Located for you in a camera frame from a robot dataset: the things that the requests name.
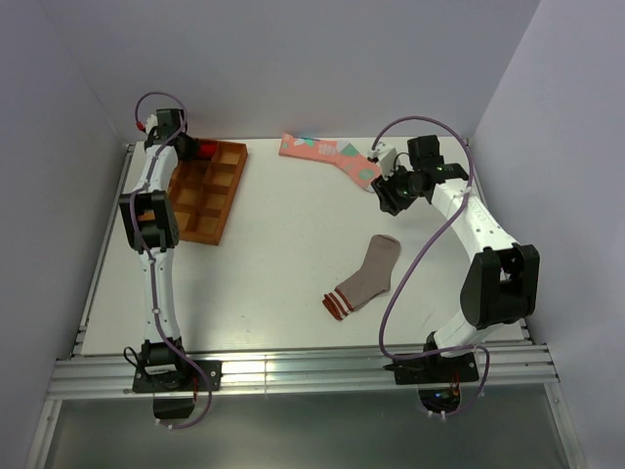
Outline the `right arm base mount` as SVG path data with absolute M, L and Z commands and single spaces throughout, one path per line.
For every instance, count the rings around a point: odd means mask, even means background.
M 392 361 L 383 369 L 394 375 L 398 386 L 434 385 L 418 389 L 421 405 L 427 413 L 446 417 L 462 402 L 461 385 L 479 381 L 479 371 L 473 353 L 454 358 L 435 355 L 410 361 Z

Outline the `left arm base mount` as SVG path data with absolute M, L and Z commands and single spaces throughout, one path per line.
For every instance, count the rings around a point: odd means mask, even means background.
M 219 361 L 202 361 L 199 368 L 207 375 L 207 385 L 201 374 L 189 364 L 187 371 L 180 372 L 175 368 L 156 374 L 137 371 L 132 392 L 139 395 L 152 395 L 152 410 L 155 418 L 173 420 L 175 423 L 188 419 L 195 410 L 197 396 L 200 391 L 218 391 L 221 385 L 222 363 Z

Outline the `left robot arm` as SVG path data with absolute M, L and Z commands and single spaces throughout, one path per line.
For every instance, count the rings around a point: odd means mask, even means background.
M 145 285 L 145 334 L 136 355 L 137 377 L 167 391 L 183 388 L 192 375 L 175 315 L 173 260 L 180 230 L 167 193 L 188 149 L 186 129 L 186 115 L 179 108 L 160 109 L 147 120 L 144 168 L 136 185 L 118 199 L 127 240 L 139 256 Z

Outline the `red sock with bear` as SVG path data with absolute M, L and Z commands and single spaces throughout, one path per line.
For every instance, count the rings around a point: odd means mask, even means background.
M 200 160 L 211 160 L 216 154 L 217 149 L 218 144 L 216 142 L 201 140 L 198 142 L 195 157 Z

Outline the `beige sock orange stripes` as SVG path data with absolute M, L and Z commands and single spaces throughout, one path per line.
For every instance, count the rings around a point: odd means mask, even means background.
M 323 295 L 324 308 L 335 320 L 342 321 L 388 292 L 400 253 L 397 239 L 386 234 L 372 236 L 359 269 Z

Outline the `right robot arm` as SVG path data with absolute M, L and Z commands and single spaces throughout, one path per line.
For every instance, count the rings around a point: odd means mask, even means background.
M 432 334 L 434 349 L 422 359 L 425 374 L 441 381 L 457 365 L 457 356 L 479 345 L 506 324 L 535 309 L 540 255 L 520 244 L 490 214 L 473 191 L 474 170 L 445 162 L 436 136 L 408 141 L 410 165 L 398 161 L 395 147 L 377 143 L 370 152 L 381 174 L 372 183 L 382 211 L 396 216 L 425 199 L 454 231 L 471 265 L 460 291 L 460 310 Z

